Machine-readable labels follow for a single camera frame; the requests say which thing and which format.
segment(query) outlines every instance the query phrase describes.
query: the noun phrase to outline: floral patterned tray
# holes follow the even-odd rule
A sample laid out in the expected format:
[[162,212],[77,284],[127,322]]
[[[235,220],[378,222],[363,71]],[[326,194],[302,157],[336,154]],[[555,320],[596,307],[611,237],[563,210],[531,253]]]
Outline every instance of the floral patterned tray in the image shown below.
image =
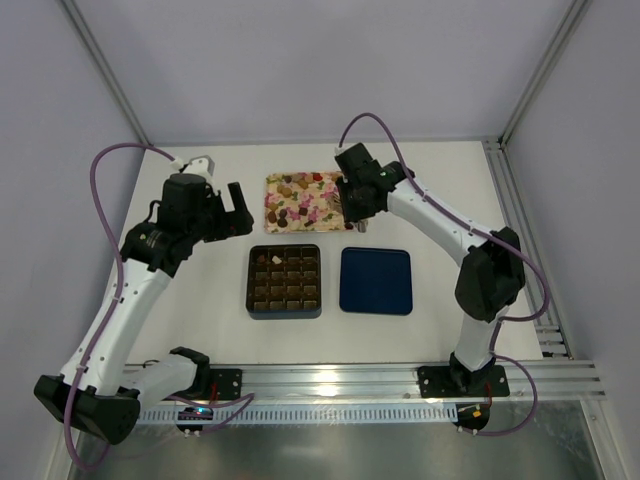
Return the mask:
[[335,181],[341,172],[273,173],[267,177],[264,228],[267,233],[353,230],[340,210]]

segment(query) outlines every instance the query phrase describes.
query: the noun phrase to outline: table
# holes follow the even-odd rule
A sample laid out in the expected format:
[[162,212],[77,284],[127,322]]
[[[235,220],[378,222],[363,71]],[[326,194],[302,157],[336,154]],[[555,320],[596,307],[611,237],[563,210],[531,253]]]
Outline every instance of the table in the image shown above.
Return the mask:
[[[395,160],[386,143],[366,144],[381,164]],[[401,143],[410,167],[444,201],[476,222],[504,225],[480,142]],[[166,147],[183,159],[209,155],[214,181],[239,181],[254,219],[252,234],[199,244],[156,303],[129,357],[141,363],[185,346],[213,363],[386,363],[447,361],[462,311],[454,299],[458,269],[444,251],[412,225],[388,213],[353,232],[277,235],[264,232],[265,177],[274,172],[337,170],[332,144]],[[123,232],[147,216],[172,173],[164,157],[145,154]],[[248,252],[254,245],[314,243],[322,255],[322,315],[313,320],[253,320],[244,304]],[[359,315],[338,306],[340,255],[348,246],[404,249],[411,255],[413,312],[406,317]],[[530,313],[524,294],[512,314]],[[497,351],[521,360],[542,358],[531,323],[508,324]]]

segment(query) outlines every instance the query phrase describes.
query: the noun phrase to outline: wall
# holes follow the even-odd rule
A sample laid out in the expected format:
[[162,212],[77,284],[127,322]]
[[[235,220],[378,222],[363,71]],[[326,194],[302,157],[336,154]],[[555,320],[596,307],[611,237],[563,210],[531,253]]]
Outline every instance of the wall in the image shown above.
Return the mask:
[[635,459],[639,24],[634,0],[593,2],[509,147],[571,346],[596,361]]
[[[33,386],[79,343],[110,266],[89,164],[134,139],[56,2],[4,2],[0,45],[0,478],[31,479],[59,432]],[[114,154],[99,170],[117,230],[140,158]]]
[[498,135],[570,0],[77,3],[155,142],[221,144]]

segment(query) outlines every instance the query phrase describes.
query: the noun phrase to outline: purple cable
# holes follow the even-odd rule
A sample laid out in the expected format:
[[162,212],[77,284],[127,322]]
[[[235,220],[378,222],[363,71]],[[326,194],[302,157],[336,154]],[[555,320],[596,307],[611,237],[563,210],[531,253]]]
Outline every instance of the purple cable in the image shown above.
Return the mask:
[[94,471],[96,468],[100,466],[100,464],[106,457],[107,452],[109,451],[109,446],[107,445],[107,447],[104,449],[104,452],[102,453],[102,455],[100,455],[100,458],[95,463],[89,465],[83,462],[80,456],[78,455],[78,452],[76,451],[76,447],[73,445],[73,438],[71,437],[71,414],[73,412],[73,406],[75,403],[78,386],[80,385],[80,379],[82,378],[82,375],[87,369],[87,366],[86,366],[87,361],[89,360],[89,357],[93,352],[93,349],[98,343],[98,340],[102,335],[102,332],[104,332],[104,329],[107,327],[109,320],[111,320],[111,316],[113,315],[113,312],[118,306],[118,300],[116,299],[120,298],[120,296],[122,295],[122,288],[124,284],[124,266],[122,264],[122,258],[120,257],[120,251],[118,249],[118,241],[116,240],[115,236],[113,235],[113,232],[111,231],[111,227],[109,226],[107,217],[105,216],[104,210],[102,209],[102,204],[100,203],[100,197],[98,196],[98,187],[96,185],[96,168],[98,167],[98,163],[100,162],[100,160],[102,160],[102,158],[105,155],[107,155],[110,152],[113,152],[114,150],[118,150],[121,148],[142,148],[144,150],[151,150],[153,152],[159,153],[160,155],[167,157],[171,161],[174,160],[173,156],[169,155],[167,152],[163,150],[160,150],[159,148],[155,148],[149,145],[143,145],[141,143],[118,143],[115,145],[111,145],[110,147],[107,147],[104,150],[102,150],[100,153],[98,153],[98,155],[96,155],[96,157],[93,159],[93,162],[91,163],[91,170],[89,172],[89,181],[91,183],[91,195],[93,197],[93,203],[96,206],[96,211],[98,212],[98,217],[100,218],[100,223],[102,224],[102,228],[104,229],[104,232],[107,235],[107,239],[109,240],[109,245],[111,246],[111,250],[113,252],[113,256],[116,261],[117,283],[116,283],[116,292],[114,295],[115,298],[114,300],[111,301],[111,304],[107,309],[107,313],[105,313],[104,318],[100,322],[100,325],[98,326],[95,333],[91,337],[91,340],[89,340],[89,344],[87,345],[87,348],[85,349],[84,354],[80,359],[80,365],[78,365],[76,374],[73,377],[73,382],[71,383],[71,389],[69,390],[69,396],[67,397],[67,404],[64,407],[64,421],[63,421],[64,441],[67,446],[67,450],[69,451],[69,456],[71,456],[71,460],[73,460],[73,463],[75,463],[75,465],[78,468],[87,472]]
[[[216,423],[215,425],[211,425],[210,427],[207,428],[203,428],[200,431],[200,434],[208,434],[208,433],[213,433],[213,432],[217,432],[218,430],[221,430],[222,428],[224,428],[225,426],[227,426],[230,422],[232,422],[233,420],[235,420],[242,412],[245,411],[245,409],[249,406],[249,404],[254,400],[255,395],[253,393],[248,393],[247,395],[243,395],[242,397],[233,400],[231,402],[227,402],[227,403],[223,403],[223,404],[213,404],[213,405],[207,405],[202,404],[202,403],[196,403],[196,402],[191,402],[187,399],[184,398],[180,398],[180,397],[175,397],[175,396],[171,396],[169,397],[170,400],[175,400],[176,402],[182,402],[182,403],[186,403],[187,405],[191,405],[197,408],[225,408],[225,407],[230,407],[232,405],[235,405],[237,403],[242,402],[243,400],[246,400],[245,404],[242,405],[242,407],[240,407],[238,410],[236,410],[235,412],[233,412],[228,418],[225,418],[222,422],[220,423]],[[198,415],[198,418],[213,418],[210,415]],[[180,435],[174,435],[174,436],[168,436],[166,438],[164,438],[163,440],[160,440],[158,443],[156,443],[155,445],[147,448],[146,450],[142,451],[141,453],[136,453],[134,455],[119,455],[117,458],[118,460],[135,460],[141,457],[144,457],[145,455],[147,455],[148,453],[151,453],[153,450],[157,449],[158,447],[161,447],[162,445],[165,445],[167,443],[169,443],[170,441],[176,439],[176,438],[182,438]]]
[[[525,374],[525,376],[529,380],[529,383],[531,384],[531,389],[533,390],[533,405],[531,406],[531,411],[529,412],[527,417],[520,424],[516,425],[515,427],[509,428],[507,430],[503,430],[503,431],[500,431],[500,432],[476,432],[475,435],[484,436],[484,437],[500,437],[500,436],[503,436],[503,435],[509,435],[510,433],[515,433],[518,430],[521,430],[522,428],[524,428],[525,425],[527,425],[531,421],[531,419],[534,417],[534,415],[535,415],[535,413],[536,413],[536,411],[538,409],[538,391],[536,389],[535,382],[534,382],[533,378],[531,377],[531,374],[529,374],[529,372],[524,367],[524,365],[522,365],[517,360],[514,360],[513,358],[505,357],[503,355],[497,355],[495,353],[495,351],[494,351],[495,350],[495,344],[496,344],[496,341],[498,340],[498,334],[500,332],[500,328],[502,327],[502,322],[503,321],[506,320],[506,321],[510,321],[510,322],[528,322],[530,320],[535,320],[536,318],[540,318],[542,315],[544,315],[544,313],[548,310],[549,302],[551,301],[551,297],[549,295],[549,284],[547,282],[547,279],[545,278],[544,274],[542,273],[542,270],[540,270],[538,268],[538,266],[535,265],[533,263],[533,261],[531,261],[531,259],[529,257],[527,257],[525,254],[523,254],[520,250],[518,250],[517,248],[512,247],[508,243],[500,240],[499,238],[494,237],[490,233],[486,233],[486,232],[483,232],[482,230],[478,230],[478,229],[472,227],[467,222],[465,222],[461,218],[458,218],[456,215],[451,213],[445,207],[440,205],[429,194],[427,194],[424,190],[422,190],[422,188],[420,188],[420,185],[418,185],[418,183],[415,181],[415,179],[411,175],[409,167],[407,166],[407,163],[405,162],[404,157],[402,156],[402,152],[400,151],[400,147],[398,146],[398,142],[396,141],[395,137],[391,133],[391,130],[384,123],[384,121],[380,117],[378,117],[376,114],[371,113],[371,112],[364,112],[364,113],[361,113],[360,115],[357,115],[353,120],[351,120],[351,122],[349,122],[349,124],[347,125],[347,128],[344,129],[344,132],[342,133],[342,136],[340,137],[340,142],[338,143],[338,147],[342,148],[342,145],[344,144],[344,141],[345,141],[345,139],[347,137],[347,134],[349,133],[349,130],[351,130],[351,127],[353,127],[353,125],[358,120],[360,120],[361,118],[365,118],[365,117],[369,117],[369,118],[375,120],[378,123],[378,125],[380,125],[380,127],[382,127],[382,129],[384,130],[384,132],[387,135],[387,138],[389,139],[389,142],[391,143],[391,146],[393,147],[393,150],[396,153],[396,156],[398,157],[398,160],[400,161],[400,165],[402,166],[402,170],[403,170],[405,176],[407,177],[407,180],[409,180],[409,183],[411,183],[411,186],[415,189],[416,193],[418,195],[420,195],[420,197],[422,197],[422,201],[423,202],[429,203],[429,205],[431,205],[433,208],[435,208],[438,212],[440,212],[442,215],[447,217],[449,220],[451,220],[452,222],[454,222],[456,225],[460,226],[461,228],[463,228],[467,232],[473,233],[474,235],[478,235],[481,238],[489,240],[490,242],[492,242],[492,243],[494,243],[494,244],[506,249],[508,252],[510,252],[513,255],[515,255],[516,257],[518,257],[520,260],[522,260],[524,263],[526,263],[529,266],[529,268],[531,268],[531,270],[533,270],[533,273],[535,273],[538,281],[542,285],[542,290],[543,290],[542,306],[536,312],[532,313],[531,315],[527,315],[525,317],[503,316],[503,317],[498,318],[498,324],[496,325],[496,329],[493,332],[493,336],[491,338],[491,342],[490,342],[490,345],[489,345],[489,351],[491,352],[491,354],[496,359],[504,360],[504,361],[507,361],[507,362],[510,362],[510,363],[514,364],[516,367],[518,367],[520,370],[522,370],[522,372]],[[470,429],[463,429],[463,431],[465,431],[467,433],[474,434],[474,431],[470,430]]]

